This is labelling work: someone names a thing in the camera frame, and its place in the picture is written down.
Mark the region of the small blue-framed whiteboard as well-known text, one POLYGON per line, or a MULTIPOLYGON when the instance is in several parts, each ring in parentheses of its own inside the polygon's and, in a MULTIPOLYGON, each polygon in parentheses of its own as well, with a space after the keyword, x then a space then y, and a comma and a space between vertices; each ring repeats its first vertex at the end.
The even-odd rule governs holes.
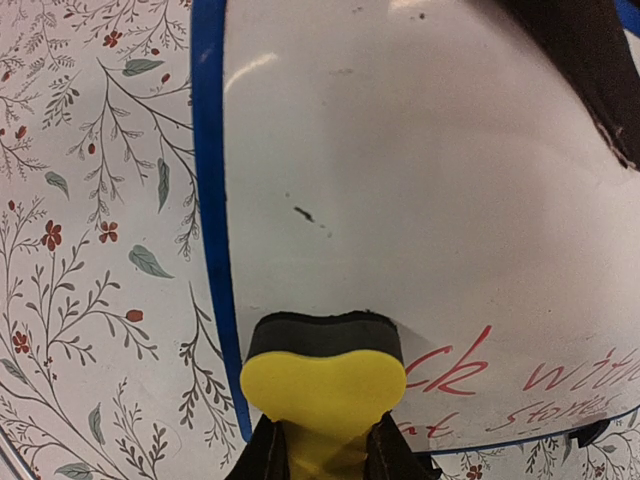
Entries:
POLYGON ((207 273, 240 432, 265 316, 389 318, 417 451, 639 408, 639 168, 519 1, 197 1, 207 273))

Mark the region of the yellow black eraser sponge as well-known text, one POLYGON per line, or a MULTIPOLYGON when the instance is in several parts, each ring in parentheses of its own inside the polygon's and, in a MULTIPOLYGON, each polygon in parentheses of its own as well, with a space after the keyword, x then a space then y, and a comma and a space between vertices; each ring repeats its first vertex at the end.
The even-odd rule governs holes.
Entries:
POLYGON ((370 311, 269 314, 240 383, 261 416, 282 423, 291 479, 362 479, 367 435, 405 392, 399 334, 370 311))

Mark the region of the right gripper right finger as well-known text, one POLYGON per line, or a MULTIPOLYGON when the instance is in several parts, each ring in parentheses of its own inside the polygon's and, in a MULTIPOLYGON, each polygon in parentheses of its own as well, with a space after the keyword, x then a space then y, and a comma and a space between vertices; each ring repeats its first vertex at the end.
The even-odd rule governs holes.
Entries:
POLYGON ((366 439, 365 480, 427 480, 433 477, 414 456, 391 414, 372 426, 366 439))

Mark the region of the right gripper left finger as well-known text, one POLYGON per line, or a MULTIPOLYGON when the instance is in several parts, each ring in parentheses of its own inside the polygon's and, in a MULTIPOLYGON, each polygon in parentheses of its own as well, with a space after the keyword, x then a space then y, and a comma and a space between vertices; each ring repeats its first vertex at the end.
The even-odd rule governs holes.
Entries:
POLYGON ((290 480, 285 433, 281 422, 262 415, 227 480, 290 480))

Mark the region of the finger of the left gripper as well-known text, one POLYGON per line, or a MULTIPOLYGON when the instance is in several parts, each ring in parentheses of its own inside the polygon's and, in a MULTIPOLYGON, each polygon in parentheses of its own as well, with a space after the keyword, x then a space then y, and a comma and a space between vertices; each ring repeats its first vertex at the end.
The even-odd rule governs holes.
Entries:
POLYGON ((639 168, 639 72, 614 1, 519 1, 517 21, 625 168, 639 168))

